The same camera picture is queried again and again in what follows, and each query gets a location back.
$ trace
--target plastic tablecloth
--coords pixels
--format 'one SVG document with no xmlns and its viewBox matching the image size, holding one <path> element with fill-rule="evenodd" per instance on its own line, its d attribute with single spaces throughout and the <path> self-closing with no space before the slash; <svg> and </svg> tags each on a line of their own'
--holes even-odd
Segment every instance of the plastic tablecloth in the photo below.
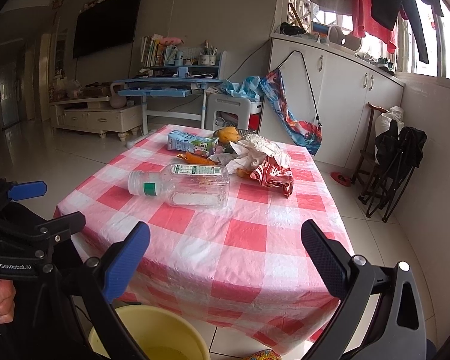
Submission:
<svg viewBox="0 0 450 360">
<path fill-rule="evenodd" d="M 333 315 L 338 299 L 321 280 L 301 240 L 313 219 L 330 239 L 353 254 L 330 192 L 307 149 L 279 143 L 291 156 L 294 191 L 265 188 L 231 176 L 222 209 L 171 207 L 156 197 L 128 193 L 132 170 L 160 171 L 179 163 L 167 150 L 168 125 L 118 155 L 57 206 L 56 215 L 81 211 L 83 231 L 73 236 L 82 258 L 101 256 L 138 221 L 148 223 L 150 246 L 122 300 L 233 327 L 279 354 L 316 333 Z"/>
</svg>

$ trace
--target television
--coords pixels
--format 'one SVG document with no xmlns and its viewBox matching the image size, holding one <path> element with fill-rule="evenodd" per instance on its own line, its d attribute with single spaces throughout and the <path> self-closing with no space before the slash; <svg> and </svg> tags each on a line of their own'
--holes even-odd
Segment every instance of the television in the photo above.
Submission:
<svg viewBox="0 0 450 360">
<path fill-rule="evenodd" d="M 73 58 L 132 43 L 140 0 L 105 0 L 77 18 Z"/>
</svg>

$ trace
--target yellow bucket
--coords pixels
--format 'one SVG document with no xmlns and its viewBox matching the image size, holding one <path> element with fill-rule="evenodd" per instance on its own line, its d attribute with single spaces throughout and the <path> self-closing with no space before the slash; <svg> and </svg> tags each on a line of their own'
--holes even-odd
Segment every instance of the yellow bucket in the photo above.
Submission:
<svg viewBox="0 0 450 360">
<path fill-rule="evenodd" d="M 144 305 L 123 306 L 115 311 L 150 360 L 210 360 L 197 329 L 173 312 Z M 88 341 L 94 352 L 108 357 L 95 328 Z"/>
</svg>

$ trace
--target gray plastic stool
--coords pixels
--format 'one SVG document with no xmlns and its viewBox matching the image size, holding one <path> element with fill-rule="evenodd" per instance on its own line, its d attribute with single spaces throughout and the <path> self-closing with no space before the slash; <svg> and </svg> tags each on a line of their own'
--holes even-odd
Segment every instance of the gray plastic stool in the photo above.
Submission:
<svg viewBox="0 0 450 360">
<path fill-rule="evenodd" d="M 255 103 L 242 97 L 232 97 L 222 93 L 213 93 L 207 98 L 207 116 L 205 118 L 205 128 L 207 130 L 218 130 L 221 128 L 215 124 L 217 112 L 228 112 L 238 116 L 239 130 L 248 130 L 250 115 L 262 112 L 263 102 Z"/>
</svg>

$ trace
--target clear plastic bottle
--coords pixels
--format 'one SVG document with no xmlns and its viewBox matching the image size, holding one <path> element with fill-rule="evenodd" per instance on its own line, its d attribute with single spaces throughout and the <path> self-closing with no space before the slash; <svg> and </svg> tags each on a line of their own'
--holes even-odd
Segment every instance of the clear plastic bottle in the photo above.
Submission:
<svg viewBox="0 0 450 360">
<path fill-rule="evenodd" d="M 135 170 L 128 176 L 132 195 L 157 196 L 173 206 L 225 207 L 229 190 L 224 166 L 173 163 L 161 172 Z"/>
</svg>

